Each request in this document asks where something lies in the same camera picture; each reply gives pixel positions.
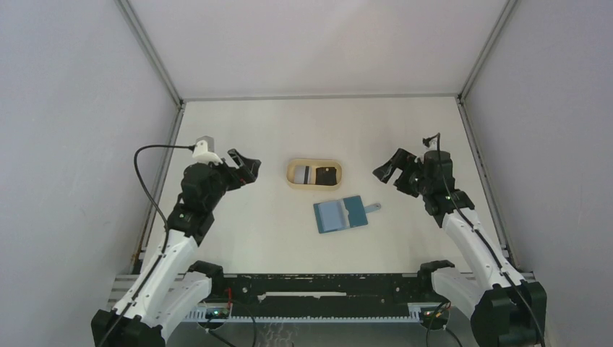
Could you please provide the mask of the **white card with black stripe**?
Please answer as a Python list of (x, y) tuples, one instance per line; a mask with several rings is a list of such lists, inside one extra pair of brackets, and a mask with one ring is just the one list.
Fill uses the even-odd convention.
[(298, 165), (294, 167), (292, 182), (298, 185), (316, 183), (316, 168), (314, 166)]

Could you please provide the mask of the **blue card holder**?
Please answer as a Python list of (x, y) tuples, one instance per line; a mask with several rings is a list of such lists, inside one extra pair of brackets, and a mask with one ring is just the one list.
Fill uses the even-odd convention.
[(367, 214), (381, 209), (380, 203), (364, 205), (359, 195), (313, 205), (319, 234), (367, 226)]

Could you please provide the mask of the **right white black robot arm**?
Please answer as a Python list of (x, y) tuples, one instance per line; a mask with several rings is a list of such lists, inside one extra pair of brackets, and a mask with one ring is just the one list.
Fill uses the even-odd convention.
[(426, 212), (459, 248), (475, 278), (468, 280), (447, 260), (424, 263), (417, 283), (421, 297), (443, 296), (457, 307), (469, 318), (479, 346), (545, 346), (546, 291), (526, 280), (489, 239), (474, 203), (455, 188), (450, 154), (428, 150), (418, 157), (399, 148), (373, 174), (386, 183), (397, 170), (396, 189), (423, 199)]

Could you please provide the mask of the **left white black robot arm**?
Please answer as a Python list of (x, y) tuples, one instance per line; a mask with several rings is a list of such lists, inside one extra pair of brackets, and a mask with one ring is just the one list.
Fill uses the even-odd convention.
[(91, 321), (97, 346), (164, 346), (178, 324), (198, 303), (217, 301), (226, 292), (223, 268), (193, 261), (193, 254), (214, 222), (213, 211), (226, 192), (257, 180), (260, 160), (235, 149), (236, 166), (216, 154), (193, 151), (179, 194), (166, 218), (165, 236), (154, 258), (112, 310)]

